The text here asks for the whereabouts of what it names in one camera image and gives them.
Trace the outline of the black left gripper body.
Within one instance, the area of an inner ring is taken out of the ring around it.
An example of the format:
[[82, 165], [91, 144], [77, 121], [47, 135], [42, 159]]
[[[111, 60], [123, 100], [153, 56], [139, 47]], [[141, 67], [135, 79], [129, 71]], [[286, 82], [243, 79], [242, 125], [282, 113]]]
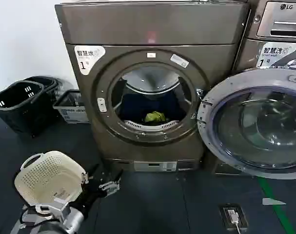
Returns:
[[89, 215], [95, 201], [107, 195], [99, 186], [99, 181], [95, 179], [89, 180], [87, 184], [82, 184], [82, 192], [75, 201], [69, 203], [69, 206], [80, 211], [83, 215]]

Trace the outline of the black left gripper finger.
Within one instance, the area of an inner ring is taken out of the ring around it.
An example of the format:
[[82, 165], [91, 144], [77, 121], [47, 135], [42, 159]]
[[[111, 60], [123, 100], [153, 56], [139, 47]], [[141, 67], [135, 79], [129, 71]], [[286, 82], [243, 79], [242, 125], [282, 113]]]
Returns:
[[94, 178], [94, 174], [96, 173], [99, 164], [94, 164], [90, 169], [88, 169], [85, 173], [81, 173], [81, 184], [88, 184], [91, 179]]
[[120, 181], [123, 169], [110, 171], [100, 179], [99, 189], [105, 192], [105, 195], [112, 195], [119, 191]]

